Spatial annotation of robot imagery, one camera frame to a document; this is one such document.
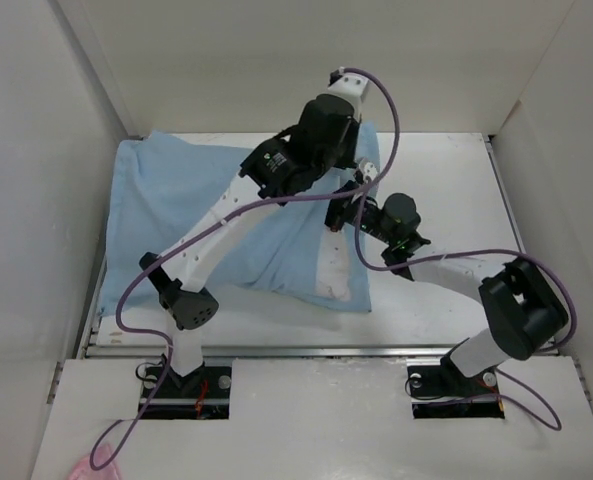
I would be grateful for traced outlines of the white pillow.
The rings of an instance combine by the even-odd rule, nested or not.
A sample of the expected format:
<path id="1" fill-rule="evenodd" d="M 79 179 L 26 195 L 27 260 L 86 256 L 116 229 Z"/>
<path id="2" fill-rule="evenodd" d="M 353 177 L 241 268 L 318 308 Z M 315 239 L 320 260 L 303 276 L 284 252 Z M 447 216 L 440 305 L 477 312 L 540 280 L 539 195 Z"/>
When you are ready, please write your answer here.
<path id="1" fill-rule="evenodd" d="M 324 229 L 317 257 L 316 295 L 348 302 L 351 262 L 345 234 Z"/>

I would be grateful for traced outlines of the blue pillowcase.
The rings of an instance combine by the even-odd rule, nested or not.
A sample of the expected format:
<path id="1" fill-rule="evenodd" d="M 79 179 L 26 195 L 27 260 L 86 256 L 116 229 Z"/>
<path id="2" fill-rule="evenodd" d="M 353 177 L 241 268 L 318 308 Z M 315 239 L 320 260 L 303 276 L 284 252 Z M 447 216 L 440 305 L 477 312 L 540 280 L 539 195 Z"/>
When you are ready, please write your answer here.
<path id="1" fill-rule="evenodd" d="M 187 143 L 154 132 L 123 141 L 116 153 L 106 227 L 107 272 L 98 303 L 114 313 L 147 252 L 162 253 L 191 230 L 215 204 L 248 156 L 246 148 Z M 207 287 L 232 285 L 295 297 L 344 312 L 371 309 L 369 279 L 355 249 L 365 245 L 345 226 L 351 262 L 348 302 L 316 295 L 325 201 L 290 202 L 252 230 L 215 268 Z"/>

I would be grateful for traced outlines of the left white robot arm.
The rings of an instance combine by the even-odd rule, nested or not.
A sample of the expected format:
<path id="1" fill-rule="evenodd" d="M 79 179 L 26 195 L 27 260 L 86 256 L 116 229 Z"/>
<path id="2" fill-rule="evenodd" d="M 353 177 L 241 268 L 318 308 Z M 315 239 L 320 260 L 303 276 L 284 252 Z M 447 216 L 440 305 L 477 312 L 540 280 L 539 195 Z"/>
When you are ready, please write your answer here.
<path id="1" fill-rule="evenodd" d="M 260 143 L 201 220 L 160 255 L 139 261 L 171 316 L 173 352 L 165 384 L 193 394 L 203 379 L 199 329 L 218 311 L 205 285 L 215 267 L 261 221 L 332 168 L 351 168 L 362 116 L 361 94 L 329 91 L 309 101 L 297 124 Z"/>

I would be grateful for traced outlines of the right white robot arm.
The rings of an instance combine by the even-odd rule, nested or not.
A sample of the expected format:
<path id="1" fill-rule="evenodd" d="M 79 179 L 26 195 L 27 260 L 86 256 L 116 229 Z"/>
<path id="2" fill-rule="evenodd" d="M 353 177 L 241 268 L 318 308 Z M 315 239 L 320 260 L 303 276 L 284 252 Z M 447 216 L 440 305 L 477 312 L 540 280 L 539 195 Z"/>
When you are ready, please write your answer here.
<path id="1" fill-rule="evenodd" d="M 566 291 L 556 293 L 554 277 L 537 260 L 519 252 L 507 263 L 485 259 L 483 251 L 440 254 L 417 231 L 415 201 L 403 193 L 383 204 L 346 182 L 329 203 L 325 224 L 345 225 L 385 244 L 385 270 L 410 281 L 440 286 L 478 302 L 487 328 L 448 351 L 439 364 L 408 370 L 420 397 L 481 395 L 495 384 L 494 369 L 509 359 L 527 360 L 562 330 L 573 333 L 576 312 Z"/>

